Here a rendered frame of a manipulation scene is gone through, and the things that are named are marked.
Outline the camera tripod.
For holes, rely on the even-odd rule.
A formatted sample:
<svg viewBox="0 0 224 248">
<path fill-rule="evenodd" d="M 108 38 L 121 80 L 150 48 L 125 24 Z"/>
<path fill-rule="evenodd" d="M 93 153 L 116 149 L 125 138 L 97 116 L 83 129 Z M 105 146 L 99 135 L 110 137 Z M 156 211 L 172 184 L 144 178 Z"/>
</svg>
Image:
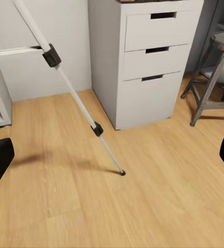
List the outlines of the camera tripod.
<svg viewBox="0 0 224 248">
<path fill-rule="evenodd" d="M 35 39 L 38 42 L 38 46 L 30 46 L 30 47 L 24 47 L 24 48 L 15 48 L 15 49 L 6 49 L 6 50 L 0 50 L 0 60 L 4 59 L 13 59 L 13 58 L 20 58 L 20 57 L 26 57 L 26 56 L 32 56 L 32 55 L 40 55 L 42 54 L 47 63 L 51 68 L 56 68 L 57 72 L 63 79 L 64 83 L 68 87 L 68 90 L 72 94 L 73 98 L 77 102 L 80 109 L 83 111 L 85 117 L 91 124 L 91 128 L 94 131 L 95 135 L 99 137 L 102 144 L 106 148 L 106 150 L 109 152 L 109 155 L 117 165 L 118 169 L 120 170 L 120 173 L 125 176 L 126 172 L 123 171 L 116 161 L 115 157 L 113 156 L 112 152 L 110 151 L 109 147 L 101 137 L 101 134 L 103 133 L 103 129 L 96 121 L 94 122 L 92 118 L 90 117 L 89 113 L 87 112 L 85 106 L 83 105 L 82 101 L 80 100 L 79 96 L 77 95 L 74 87 L 70 83 L 68 77 L 64 73 L 63 69 L 59 65 L 62 61 L 57 54 L 54 46 L 52 44 L 48 44 L 45 37 L 43 36 L 43 33 L 41 32 L 40 28 L 36 24 L 34 18 L 31 16 L 29 10 L 25 6 L 22 0 L 11 0 L 13 4 L 15 5 L 15 8 L 17 9 L 18 13 L 21 15 L 22 19 L 24 20 L 25 24 L 30 29 L 31 33 L 34 35 Z"/>
</svg>

